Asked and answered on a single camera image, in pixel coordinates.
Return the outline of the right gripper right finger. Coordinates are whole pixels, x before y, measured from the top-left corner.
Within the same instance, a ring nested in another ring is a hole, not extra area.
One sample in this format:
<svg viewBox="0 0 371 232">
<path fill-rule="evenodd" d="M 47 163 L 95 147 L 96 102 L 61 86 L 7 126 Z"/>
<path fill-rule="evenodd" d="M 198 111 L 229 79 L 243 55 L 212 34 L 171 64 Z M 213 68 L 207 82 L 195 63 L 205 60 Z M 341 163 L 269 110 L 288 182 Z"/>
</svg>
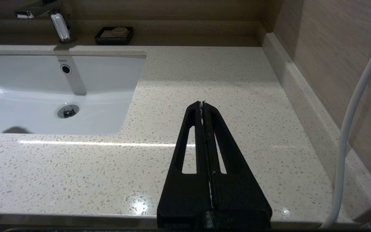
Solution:
<svg viewBox="0 0 371 232">
<path fill-rule="evenodd" d="M 211 227 L 271 227 L 272 209 L 218 109 L 203 102 Z"/>
</svg>

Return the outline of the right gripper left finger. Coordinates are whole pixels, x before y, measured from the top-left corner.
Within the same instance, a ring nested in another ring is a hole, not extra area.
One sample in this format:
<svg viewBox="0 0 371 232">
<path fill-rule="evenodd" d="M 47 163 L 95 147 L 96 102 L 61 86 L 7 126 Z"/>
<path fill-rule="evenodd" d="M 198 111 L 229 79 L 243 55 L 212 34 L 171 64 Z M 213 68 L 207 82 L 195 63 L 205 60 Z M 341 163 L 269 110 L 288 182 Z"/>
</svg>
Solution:
<svg viewBox="0 0 371 232">
<path fill-rule="evenodd" d="M 190 128 L 195 128 L 196 173 L 182 172 Z M 211 210 L 202 103 L 187 107 L 157 207 L 158 227 L 203 227 Z"/>
</svg>

